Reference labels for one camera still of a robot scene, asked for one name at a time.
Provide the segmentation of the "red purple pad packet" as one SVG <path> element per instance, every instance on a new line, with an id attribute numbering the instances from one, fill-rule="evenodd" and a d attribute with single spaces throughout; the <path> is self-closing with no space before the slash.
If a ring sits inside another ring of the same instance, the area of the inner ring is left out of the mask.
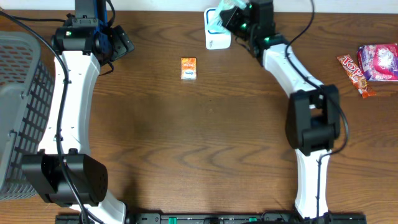
<path id="1" fill-rule="evenodd" d="M 363 45 L 357 51 L 358 63 L 369 81 L 397 81 L 397 44 Z"/>

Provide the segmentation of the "teal wet wipes packet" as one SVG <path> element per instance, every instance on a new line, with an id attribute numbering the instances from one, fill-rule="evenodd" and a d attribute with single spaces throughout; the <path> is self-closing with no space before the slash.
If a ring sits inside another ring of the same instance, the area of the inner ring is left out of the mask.
<path id="1" fill-rule="evenodd" d="M 230 31 L 223 25 L 227 21 L 223 14 L 236 7 L 245 9 L 248 2 L 248 0 L 221 0 L 214 13 L 208 18 L 205 28 L 210 32 L 230 34 Z"/>

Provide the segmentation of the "orange chocolate bar wrapper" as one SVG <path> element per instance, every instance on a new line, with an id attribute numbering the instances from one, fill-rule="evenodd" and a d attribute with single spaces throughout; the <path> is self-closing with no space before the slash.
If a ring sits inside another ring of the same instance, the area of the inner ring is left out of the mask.
<path id="1" fill-rule="evenodd" d="M 376 96 L 376 92 L 370 87 L 363 72 L 350 55 L 337 56 L 337 60 L 340 62 L 350 81 L 363 98 Z"/>

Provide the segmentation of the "small orange box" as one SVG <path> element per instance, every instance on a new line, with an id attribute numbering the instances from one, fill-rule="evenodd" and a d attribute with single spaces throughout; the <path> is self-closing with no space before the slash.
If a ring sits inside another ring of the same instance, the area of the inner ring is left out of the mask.
<path id="1" fill-rule="evenodd" d="M 197 79 L 197 59 L 181 58 L 181 79 L 196 80 Z"/>

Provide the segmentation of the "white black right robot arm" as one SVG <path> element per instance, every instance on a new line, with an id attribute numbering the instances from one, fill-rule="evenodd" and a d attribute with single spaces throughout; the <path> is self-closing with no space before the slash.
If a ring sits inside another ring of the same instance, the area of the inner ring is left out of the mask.
<path id="1" fill-rule="evenodd" d="M 222 26 L 246 40 L 252 56 L 278 81 L 289 98 L 285 133 L 297 158 L 294 207 L 300 221 L 329 223 L 327 167 L 340 135 L 338 89 L 324 85 L 299 62 L 288 41 L 275 29 L 272 1 L 249 1 L 244 8 L 220 11 Z"/>

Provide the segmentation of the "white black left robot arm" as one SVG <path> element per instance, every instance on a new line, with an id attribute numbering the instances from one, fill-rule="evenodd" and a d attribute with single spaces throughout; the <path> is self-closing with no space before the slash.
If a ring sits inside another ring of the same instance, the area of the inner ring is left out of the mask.
<path id="1" fill-rule="evenodd" d="M 22 159 L 27 180 L 47 203 L 79 211 L 78 223 L 130 223 L 127 205 L 108 189 L 106 167 L 90 155 L 91 101 L 101 67 L 134 50 L 114 25 L 110 0 L 75 3 L 52 36 L 55 86 L 38 151 Z"/>

